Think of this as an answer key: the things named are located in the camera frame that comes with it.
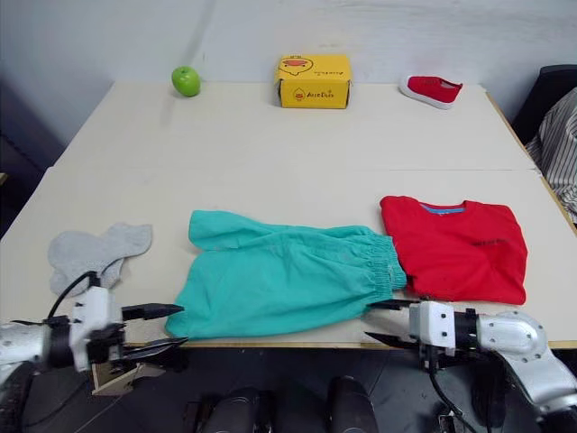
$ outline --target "red t-shirt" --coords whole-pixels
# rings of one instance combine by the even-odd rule
[[[525,302],[527,247],[508,207],[475,201],[441,207],[394,196],[380,207],[409,288],[417,294]]]

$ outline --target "gray floor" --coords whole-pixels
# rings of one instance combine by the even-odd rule
[[[417,369],[416,358],[407,351],[195,349],[189,358],[186,371],[136,383],[133,392],[81,431],[180,433],[187,402],[199,401],[208,393],[226,394],[243,386],[274,391],[296,382],[324,398],[330,380],[345,374],[355,377],[370,393],[380,431],[434,431],[431,426],[439,400],[428,376]],[[470,366],[452,367],[438,376],[445,393],[483,432],[470,404],[471,378]],[[37,377],[24,413],[25,423],[52,411],[85,379],[71,369]],[[518,392],[510,392],[507,399],[505,425],[494,431],[538,432],[531,411]],[[112,401],[114,398],[92,397],[86,385],[58,415],[25,431],[77,432]]]

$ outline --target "striped shirt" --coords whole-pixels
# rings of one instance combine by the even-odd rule
[[[527,151],[577,223],[577,88],[547,112]]]

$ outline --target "red shoe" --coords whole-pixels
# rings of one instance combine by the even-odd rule
[[[462,87],[463,84],[454,84],[439,77],[408,76],[398,89],[406,97],[448,110]]]

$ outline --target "white wall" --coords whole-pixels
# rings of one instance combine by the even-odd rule
[[[357,82],[480,82],[513,116],[544,65],[577,63],[575,0],[2,0],[5,83],[69,143],[115,79],[270,81],[284,53],[344,52]]]

